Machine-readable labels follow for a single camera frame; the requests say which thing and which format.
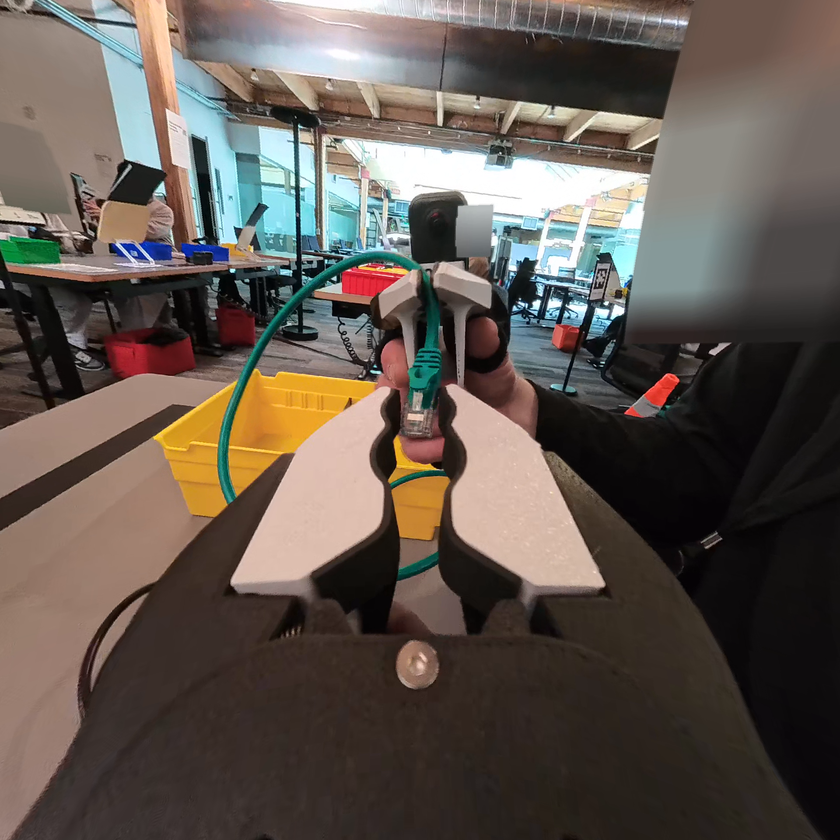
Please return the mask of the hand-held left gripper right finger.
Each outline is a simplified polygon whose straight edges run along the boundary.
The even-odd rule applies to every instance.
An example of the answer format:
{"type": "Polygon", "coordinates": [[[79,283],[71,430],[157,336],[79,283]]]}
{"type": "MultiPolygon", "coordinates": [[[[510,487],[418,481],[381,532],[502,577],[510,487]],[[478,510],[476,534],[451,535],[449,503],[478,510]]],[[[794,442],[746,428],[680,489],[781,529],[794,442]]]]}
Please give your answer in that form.
{"type": "Polygon", "coordinates": [[[514,601],[527,622],[551,599],[602,602],[606,582],[541,447],[459,385],[439,400],[448,478],[438,534],[440,576],[465,633],[514,601]]]}

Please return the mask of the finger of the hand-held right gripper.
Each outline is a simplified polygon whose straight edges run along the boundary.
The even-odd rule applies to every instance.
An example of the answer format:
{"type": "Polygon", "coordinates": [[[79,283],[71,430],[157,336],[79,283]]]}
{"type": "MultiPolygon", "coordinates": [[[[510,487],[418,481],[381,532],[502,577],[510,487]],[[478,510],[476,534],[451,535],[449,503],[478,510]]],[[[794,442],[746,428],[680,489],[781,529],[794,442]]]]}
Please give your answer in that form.
{"type": "Polygon", "coordinates": [[[439,262],[432,272],[432,286],[438,302],[451,322],[450,353],[454,356],[457,385],[465,386],[466,326],[470,317],[490,313],[492,289],[488,280],[455,264],[439,262]]]}
{"type": "Polygon", "coordinates": [[[407,371],[423,347],[426,334],[426,304],[419,270],[405,274],[374,299],[374,325],[380,340],[374,362],[381,372],[375,387],[405,390],[407,371]]]}

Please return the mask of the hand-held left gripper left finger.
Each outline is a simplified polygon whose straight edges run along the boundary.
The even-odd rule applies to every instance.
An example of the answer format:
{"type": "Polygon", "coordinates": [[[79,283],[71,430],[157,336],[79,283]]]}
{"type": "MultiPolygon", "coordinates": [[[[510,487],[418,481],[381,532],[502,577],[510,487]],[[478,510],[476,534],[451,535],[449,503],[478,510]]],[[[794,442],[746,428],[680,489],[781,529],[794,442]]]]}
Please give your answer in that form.
{"type": "Polygon", "coordinates": [[[334,600],[360,630],[383,633],[400,568],[389,479],[399,391],[378,388],[305,440],[231,578],[239,595],[334,600]]]}

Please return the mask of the yellow plastic bin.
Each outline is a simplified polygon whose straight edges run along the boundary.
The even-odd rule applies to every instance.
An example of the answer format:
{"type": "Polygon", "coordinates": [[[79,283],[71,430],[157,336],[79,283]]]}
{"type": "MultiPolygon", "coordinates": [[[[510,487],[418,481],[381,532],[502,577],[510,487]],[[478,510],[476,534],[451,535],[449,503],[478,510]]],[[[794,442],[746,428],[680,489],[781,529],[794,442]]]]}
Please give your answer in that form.
{"type": "MultiPolygon", "coordinates": [[[[227,505],[217,474],[217,443],[234,388],[227,386],[155,437],[195,516],[213,518],[227,505]]],[[[374,388],[370,381],[253,373],[230,437],[228,465],[235,490],[241,492],[280,456],[294,453],[322,425],[374,388]]],[[[446,477],[426,477],[394,490],[401,537],[423,541],[434,537],[447,485],[446,477]]]]}

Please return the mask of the person's right forearm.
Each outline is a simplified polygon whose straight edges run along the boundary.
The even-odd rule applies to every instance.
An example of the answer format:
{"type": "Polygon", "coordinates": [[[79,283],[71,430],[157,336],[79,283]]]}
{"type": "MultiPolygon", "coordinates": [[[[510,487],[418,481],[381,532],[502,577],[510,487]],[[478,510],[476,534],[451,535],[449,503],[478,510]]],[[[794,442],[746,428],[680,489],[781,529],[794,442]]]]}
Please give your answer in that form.
{"type": "Polygon", "coordinates": [[[535,438],[639,534],[693,542],[723,520],[757,425],[711,371],[663,416],[637,418],[536,386],[535,438]]]}

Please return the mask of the person's right hand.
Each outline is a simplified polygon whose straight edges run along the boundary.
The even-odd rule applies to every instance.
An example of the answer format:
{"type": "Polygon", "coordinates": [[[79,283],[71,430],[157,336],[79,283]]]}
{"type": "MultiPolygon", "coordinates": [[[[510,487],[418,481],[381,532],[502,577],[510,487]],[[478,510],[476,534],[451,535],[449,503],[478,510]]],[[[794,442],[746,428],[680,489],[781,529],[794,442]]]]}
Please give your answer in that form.
{"type": "MultiPolygon", "coordinates": [[[[480,361],[487,360],[499,350],[500,346],[500,334],[494,321],[487,317],[477,317],[467,322],[465,350],[468,355],[480,361]]],[[[402,400],[405,401],[408,388],[408,365],[403,339],[393,339],[383,345],[381,366],[383,373],[377,381],[377,387],[396,389],[400,391],[402,400]]],[[[538,419],[537,395],[533,385],[516,372],[507,354],[494,371],[488,373],[467,371],[465,388],[483,403],[519,425],[531,438],[535,438],[538,419]]],[[[405,457],[421,465],[440,462],[444,444],[438,421],[433,423],[431,438],[401,437],[401,447],[405,457]]]]}

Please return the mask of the wide red plastic bin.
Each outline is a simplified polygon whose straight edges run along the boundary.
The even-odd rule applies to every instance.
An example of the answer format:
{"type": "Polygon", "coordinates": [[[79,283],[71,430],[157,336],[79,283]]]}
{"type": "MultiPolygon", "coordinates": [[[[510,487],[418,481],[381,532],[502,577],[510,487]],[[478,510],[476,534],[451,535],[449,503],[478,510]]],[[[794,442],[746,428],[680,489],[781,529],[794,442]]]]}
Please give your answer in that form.
{"type": "Polygon", "coordinates": [[[385,263],[373,263],[346,269],[341,275],[346,294],[374,297],[407,274],[407,269],[385,263]]]}

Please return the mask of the black and tan hand-held device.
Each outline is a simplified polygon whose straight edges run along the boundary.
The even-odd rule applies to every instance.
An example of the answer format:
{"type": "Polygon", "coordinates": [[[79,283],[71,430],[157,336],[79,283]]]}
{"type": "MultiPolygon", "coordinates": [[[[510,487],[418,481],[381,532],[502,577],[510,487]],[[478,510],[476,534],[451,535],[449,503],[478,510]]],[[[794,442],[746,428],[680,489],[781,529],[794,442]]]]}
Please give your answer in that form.
{"type": "Polygon", "coordinates": [[[140,243],[150,222],[150,201],[165,180],[163,170],[122,161],[100,208],[97,241],[140,243]]]}
{"type": "Polygon", "coordinates": [[[244,226],[240,229],[237,238],[237,248],[242,251],[251,250],[260,252],[261,248],[257,238],[257,227],[265,215],[268,206],[258,203],[255,209],[248,216],[244,226]]]}

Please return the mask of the black mesh office chair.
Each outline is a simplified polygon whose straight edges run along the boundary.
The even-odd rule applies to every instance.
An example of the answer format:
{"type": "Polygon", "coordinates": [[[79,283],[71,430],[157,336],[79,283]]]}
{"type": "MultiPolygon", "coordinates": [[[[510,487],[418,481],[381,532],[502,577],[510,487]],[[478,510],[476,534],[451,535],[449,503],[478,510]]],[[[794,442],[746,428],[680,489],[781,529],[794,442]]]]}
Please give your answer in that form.
{"type": "Polygon", "coordinates": [[[676,375],[679,382],[666,401],[670,405],[690,386],[700,367],[701,360],[680,344],[624,343],[610,352],[601,376],[628,397],[637,398],[666,374],[676,375]]]}

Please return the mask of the orange traffic cone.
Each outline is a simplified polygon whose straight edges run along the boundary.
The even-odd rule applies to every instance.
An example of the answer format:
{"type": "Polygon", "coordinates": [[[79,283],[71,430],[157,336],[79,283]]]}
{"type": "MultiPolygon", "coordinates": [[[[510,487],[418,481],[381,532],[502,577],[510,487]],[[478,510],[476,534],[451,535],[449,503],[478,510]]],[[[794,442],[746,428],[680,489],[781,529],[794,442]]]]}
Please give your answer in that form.
{"type": "Polygon", "coordinates": [[[654,383],[646,392],[638,397],[624,412],[630,417],[655,417],[658,415],[673,391],[679,385],[677,375],[667,373],[654,383]]]}

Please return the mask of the large red plastic bin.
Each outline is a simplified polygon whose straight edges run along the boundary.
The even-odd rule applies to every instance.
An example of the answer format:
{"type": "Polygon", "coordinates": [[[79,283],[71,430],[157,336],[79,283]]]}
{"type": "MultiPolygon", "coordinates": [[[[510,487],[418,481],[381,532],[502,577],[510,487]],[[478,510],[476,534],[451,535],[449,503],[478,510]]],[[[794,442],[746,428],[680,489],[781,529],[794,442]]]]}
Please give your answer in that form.
{"type": "Polygon", "coordinates": [[[178,327],[117,332],[104,338],[111,372],[120,380],[135,375],[179,375],[196,368],[192,339],[178,327]]]}

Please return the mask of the white paper sign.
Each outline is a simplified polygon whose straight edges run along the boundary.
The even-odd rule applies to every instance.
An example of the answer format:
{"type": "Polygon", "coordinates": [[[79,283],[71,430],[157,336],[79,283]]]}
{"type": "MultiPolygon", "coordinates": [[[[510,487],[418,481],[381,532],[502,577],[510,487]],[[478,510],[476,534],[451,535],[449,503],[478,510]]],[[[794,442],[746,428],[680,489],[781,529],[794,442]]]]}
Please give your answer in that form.
{"type": "Polygon", "coordinates": [[[171,162],[174,166],[189,170],[192,164],[190,134],[182,115],[165,110],[167,135],[171,162]]]}

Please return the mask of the person's black jacket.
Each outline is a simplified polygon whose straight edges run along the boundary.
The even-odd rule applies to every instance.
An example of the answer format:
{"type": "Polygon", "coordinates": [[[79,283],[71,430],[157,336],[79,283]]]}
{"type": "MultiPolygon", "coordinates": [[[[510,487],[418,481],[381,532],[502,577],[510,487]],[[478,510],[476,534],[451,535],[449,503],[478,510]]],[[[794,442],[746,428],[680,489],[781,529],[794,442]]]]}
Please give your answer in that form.
{"type": "Polygon", "coordinates": [[[654,425],[700,551],[693,598],[780,777],[838,838],[838,343],[732,345],[654,425]]]}

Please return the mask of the green plastic bin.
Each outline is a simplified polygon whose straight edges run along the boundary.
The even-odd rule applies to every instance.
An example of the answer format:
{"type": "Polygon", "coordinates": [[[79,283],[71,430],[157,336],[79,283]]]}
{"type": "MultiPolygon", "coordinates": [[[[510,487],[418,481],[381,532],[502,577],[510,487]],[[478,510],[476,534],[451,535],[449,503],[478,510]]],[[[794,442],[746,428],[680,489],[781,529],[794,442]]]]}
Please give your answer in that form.
{"type": "Polygon", "coordinates": [[[60,246],[56,242],[44,239],[2,238],[1,251],[7,264],[57,265],[60,263],[60,246]]]}

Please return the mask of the wooden support post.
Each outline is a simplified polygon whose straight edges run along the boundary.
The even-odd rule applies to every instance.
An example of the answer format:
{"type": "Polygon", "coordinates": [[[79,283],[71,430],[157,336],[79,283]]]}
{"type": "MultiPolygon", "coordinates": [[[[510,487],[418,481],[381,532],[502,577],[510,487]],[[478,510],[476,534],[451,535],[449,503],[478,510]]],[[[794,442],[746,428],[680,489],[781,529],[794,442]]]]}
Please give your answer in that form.
{"type": "Polygon", "coordinates": [[[176,245],[190,243],[197,235],[190,176],[188,170],[172,164],[165,117],[166,109],[181,114],[166,3],[134,1],[133,16],[161,168],[165,172],[167,202],[174,214],[173,238],[176,245]]]}

